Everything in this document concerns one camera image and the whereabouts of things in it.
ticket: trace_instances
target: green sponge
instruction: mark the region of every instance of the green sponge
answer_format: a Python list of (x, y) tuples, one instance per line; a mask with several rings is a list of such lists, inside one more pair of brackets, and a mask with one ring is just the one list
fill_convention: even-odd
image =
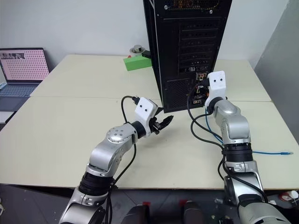
[(142, 55), (124, 58), (123, 61), (128, 71), (151, 67), (151, 59)]

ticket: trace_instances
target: black pc case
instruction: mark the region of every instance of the black pc case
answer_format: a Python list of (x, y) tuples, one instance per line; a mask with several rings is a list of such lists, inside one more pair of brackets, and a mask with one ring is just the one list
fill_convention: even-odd
[[(187, 109), (187, 96), (215, 66), (232, 0), (143, 0), (153, 70), (164, 112)], [(198, 86), (191, 108), (204, 106)]]

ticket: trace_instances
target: laptop keyboard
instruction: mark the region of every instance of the laptop keyboard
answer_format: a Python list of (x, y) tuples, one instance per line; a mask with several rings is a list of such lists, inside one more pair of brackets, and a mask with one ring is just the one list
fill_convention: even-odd
[(29, 97), (36, 86), (5, 86), (0, 90), (0, 97)]

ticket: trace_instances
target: robotic arm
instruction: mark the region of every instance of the robotic arm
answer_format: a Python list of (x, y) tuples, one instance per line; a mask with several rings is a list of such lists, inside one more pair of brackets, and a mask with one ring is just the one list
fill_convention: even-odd
[(149, 137), (152, 132), (158, 134), (172, 121), (169, 116), (162, 123), (156, 122), (156, 115), (163, 109), (146, 98), (133, 98), (137, 107), (133, 123), (110, 129), (105, 139), (92, 151), (86, 172), (80, 185), (64, 210), (60, 224), (95, 224), (101, 223), (105, 202), (110, 187), (114, 184), (113, 176), (122, 156), (142, 137)]
[(226, 100), (225, 73), (212, 72), (209, 97), (205, 106), (213, 113), (221, 129), (224, 190), (230, 202), (238, 206), (242, 224), (291, 224), (275, 207), (268, 204), (261, 179), (253, 160), (248, 121), (240, 109)]

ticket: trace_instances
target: floor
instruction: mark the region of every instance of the floor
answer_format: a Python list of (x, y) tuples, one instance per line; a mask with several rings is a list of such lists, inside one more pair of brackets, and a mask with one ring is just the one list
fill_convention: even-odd
[[(0, 198), (4, 212), (0, 224), (57, 224), (69, 198), (0, 185)], [(222, 199), (222, 191), (213, 190), (114, 190), (112, 192), (113, 224), (120, 224), (135, 205), (150, 202), (153, 224), (180, 222), (181, 200), (193, 200), (201, 205), (207, 224), (217, 224), (228, 216), (239, 224), (236, 208), (215, 203)]]

